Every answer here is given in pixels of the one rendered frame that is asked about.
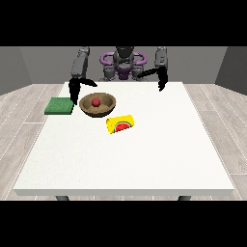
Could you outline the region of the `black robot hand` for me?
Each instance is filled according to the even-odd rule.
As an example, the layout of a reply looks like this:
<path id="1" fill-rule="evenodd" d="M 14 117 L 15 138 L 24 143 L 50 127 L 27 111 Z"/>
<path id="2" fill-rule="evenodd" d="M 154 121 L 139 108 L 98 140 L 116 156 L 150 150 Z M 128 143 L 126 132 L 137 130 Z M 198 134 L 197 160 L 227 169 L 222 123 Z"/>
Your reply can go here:
<path id="1" fill-rule="evenodd" d="M 74 104 L 77 104 L 81 85 L 96 87 L 96 82 L 93 81 L 92 79 L 86 79 L 86 78 L 71 78 L 69 81 L 69 93 L 70 93 L 70 100 Z"/>
<path id="2" fill-rule="evenodd" d="M 143 78 L 145 76 L 150 76 L 152 74 L 157 74 L 158 76 L 158 89 L 162 91 L 168 82 L 168 72 L 165 67 L 158 67 L 155 69 L 148 69 L 137 75 L 138 78 Z"/>

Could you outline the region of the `green square pad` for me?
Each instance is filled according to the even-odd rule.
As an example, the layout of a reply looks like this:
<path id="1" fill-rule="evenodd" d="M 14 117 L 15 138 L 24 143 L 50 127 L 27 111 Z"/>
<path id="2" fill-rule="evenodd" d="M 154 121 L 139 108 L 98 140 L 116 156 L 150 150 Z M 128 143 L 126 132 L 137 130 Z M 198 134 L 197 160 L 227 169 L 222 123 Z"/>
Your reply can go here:
<path id="1" fill-rule="evenodd" d="M 45 115 L 70 115 L 73 109 L 73 102 L 69 97 L 53 97 L 49 100 Z"/>

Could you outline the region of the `brown wooden bowl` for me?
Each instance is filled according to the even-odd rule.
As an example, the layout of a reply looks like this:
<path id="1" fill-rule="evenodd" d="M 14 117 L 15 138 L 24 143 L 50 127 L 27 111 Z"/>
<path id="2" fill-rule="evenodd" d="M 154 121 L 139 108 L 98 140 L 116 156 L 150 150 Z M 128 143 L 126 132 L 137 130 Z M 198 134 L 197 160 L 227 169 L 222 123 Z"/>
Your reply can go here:
<path id="1" fill-rule="evenodd" d="M 102 118 L 109 115 L 115 106 L 116 99 L 107 93 L 88 94 L 79 101 L 80 109 L 92 118 Z"/>

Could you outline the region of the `yellow cup with melon print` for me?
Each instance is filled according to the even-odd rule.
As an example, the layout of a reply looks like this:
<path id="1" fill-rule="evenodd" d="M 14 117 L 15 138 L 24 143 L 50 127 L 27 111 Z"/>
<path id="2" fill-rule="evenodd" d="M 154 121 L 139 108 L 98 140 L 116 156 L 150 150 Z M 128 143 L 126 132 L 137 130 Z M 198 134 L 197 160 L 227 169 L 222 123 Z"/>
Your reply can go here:
<path id="1" fill-rule="evenodd" d="M 125 130 L 134 126 L 134 120 L 131 115 L 109 118 L 106 120 L 106 126 L 110 134 Z"/>

